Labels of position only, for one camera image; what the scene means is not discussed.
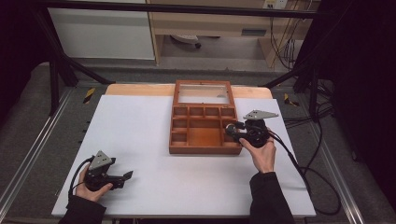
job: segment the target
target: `black fabric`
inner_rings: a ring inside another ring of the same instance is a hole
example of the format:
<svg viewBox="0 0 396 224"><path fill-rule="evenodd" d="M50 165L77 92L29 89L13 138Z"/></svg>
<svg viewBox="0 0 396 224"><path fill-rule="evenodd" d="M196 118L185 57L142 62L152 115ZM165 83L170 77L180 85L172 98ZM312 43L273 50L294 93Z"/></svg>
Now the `black fabric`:
<svg viewBox="0 0 396 224"><path fill-rule="evenodd" d="M71 196L66 206L67 212L59 222L60 224L100 224L106 208L99 203L94 203L78 196Z"/></svg>
<svg viewBox="0 0 396 224"><path fill-rule="evenodd" d="M27 0L1 0L0 6L0 121L18 101L31 71L50 60L46 38L35 24ZM50 14L43 8L50 29Z"/></svg>
<svg viewBox="0 0 396 224"><path fill-rule="evenodd" d="M275 172L254 175L250 180L250 189L253 197L250 224L294 223Z"/></svg>

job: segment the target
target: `gray carpet floor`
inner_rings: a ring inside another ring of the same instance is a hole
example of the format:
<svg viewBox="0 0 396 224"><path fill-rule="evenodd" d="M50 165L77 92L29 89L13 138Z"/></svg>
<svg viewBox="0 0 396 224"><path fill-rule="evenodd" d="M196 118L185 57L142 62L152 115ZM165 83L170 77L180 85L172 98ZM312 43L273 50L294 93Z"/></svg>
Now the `gray carpet floor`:
<svg viewBox="0 0 396 224"><path fill-rule="evenodd" d="M180 50L181 52L183 48L189 48L189 46L183 45L176 51ZM172 57L177 57L174 52L169 54ZM185 63L192 63L192 61L188 61L188 58L185 59ZM208 66L206 67L208 69L205 69L204 72L187 69L187 67L172 69L165 67L165 65L163 67L138 68L93 67L92 70L118 82L172 83L176 79L227 79L234 85L248 86L264 84L282 73L236 71L224 69L224 67L227 67L227 65L224 65L218 71L211 71ZM106 91L106 86L93 83L82 74L79 74L79 77L82 80L81 84L73 89L62 116L43 147L14 203L8 210L8 220L23 217L33 218L37 221L36 223L46 223L48 220L56 221L56 218L50 214L56 202L56 193L64 184L64 180L78 152L80 141L84 138L84 130L89 128L88 121L93 116L100 96ZM287 82L282 83L280 87L272 89L274 98L278 100L284 118L305 116L305 111L301 106L284 103L284 93L287 93L292 101L307 97L303 93L300 93L300 95L294 94L291 90L292 83L293 79L291 78ZM82 102L91 86L96 88L95 93L90 103L85 105ZM49 112L49 71L48 67L40 66L33 72L31 81L24 90L20 101L12 108L7 120L0 129L0 158L2 158L2 161L6 161L2 163L0 169L0 193L5 191L13 174L16 173L24 156L44 126ZM331 149L366 223L396 223L395 212L390 208L365 164L352 160L347 140L338 125L337 118L329 116L320 122L323 128L324 140ZM307 164L317 146L310 124L288 129L288 132L297 161L301 165ZM312 168L330 179L320 153L314 160ZM307 178L313 190L312 201L314 206L325 211L333 210L336 206L336 199L329 187L313 174L308 173ZM344 209L341 209L335 216L318 214L316 217L308 218L307 222L349 223Z"/></svg>

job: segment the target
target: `white table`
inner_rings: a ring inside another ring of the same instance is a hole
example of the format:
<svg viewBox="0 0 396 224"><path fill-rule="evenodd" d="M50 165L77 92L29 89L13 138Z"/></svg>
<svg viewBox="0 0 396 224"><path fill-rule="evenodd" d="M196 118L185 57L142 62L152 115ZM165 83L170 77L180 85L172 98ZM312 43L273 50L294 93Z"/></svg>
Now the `white table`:
<svg viewBox="0 0 396 224"><path fill-rule="evenodd" d="M248 151L239 156L178 156L168 152L172 96L103 95L52 214L66 212L67 191L78 166L98 150L117 158L109 175L134 170L123 189L100 203L107 217L247 217L250 178L257 173ZM240 121L253 109L280 115L276 100L235 98ZM281 115L267 119L293 152ZM276 143L276 173L294 217L315 210L304 181Z"/></svg>

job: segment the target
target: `wooden box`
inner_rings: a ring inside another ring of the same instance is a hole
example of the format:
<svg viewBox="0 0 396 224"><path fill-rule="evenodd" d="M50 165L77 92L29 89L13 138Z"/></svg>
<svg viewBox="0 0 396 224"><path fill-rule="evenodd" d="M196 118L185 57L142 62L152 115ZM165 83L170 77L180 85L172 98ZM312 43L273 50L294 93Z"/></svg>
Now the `wooden box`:
<svg viewBox="0 0 396 224"><path fill-rule="evenodd" d="M225 133L225 127L236 121L230 82L177 80L169 152L239 155L241 145Z"/></svg>

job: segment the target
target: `black metal frame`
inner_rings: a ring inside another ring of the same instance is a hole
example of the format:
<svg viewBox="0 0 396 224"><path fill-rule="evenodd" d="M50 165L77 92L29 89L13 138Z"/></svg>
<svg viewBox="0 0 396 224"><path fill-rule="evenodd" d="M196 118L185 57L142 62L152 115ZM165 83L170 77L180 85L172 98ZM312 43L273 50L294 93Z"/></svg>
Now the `black metal frame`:
<svg viewBox="0 0 396 224"><path fill-rule="evenodd" d="M31 2L31 11L41 31L45 34L50 47L50 54L53 61L50 62L51 72L51 114L59 105L59 91L57 75L63 78L66 86L76 86L78 79L71 67L83 72L85 75L92 77L102 84L111 84L109 81L96 75L94 72L84 67L80 63L69 58L62 49L61 44L49 29L49 25L43 18L41 9L43 8L72 8L72 9L90 9L90 10L111 10L111 11L145 11L145 12L168 12L168 13L193 13L193 14L213 14L213 15L235 15L235 16L252 16L252 17L272 17L272 18L299 18L314 20L335 20L336 14L330 12L317 11L294 11L278 10L265 8L243 8L243 7L204 7L204 6L182 6L182 5L158 5L158 4L135 4L135 3L108 3L108 2L86 2L86 1L59 1L59 0L35 0ZM301 75L310 67L309 63L295 67L291 72L277 78L270 83L261 87L272 88L277 84L293 76Z"/></svg>

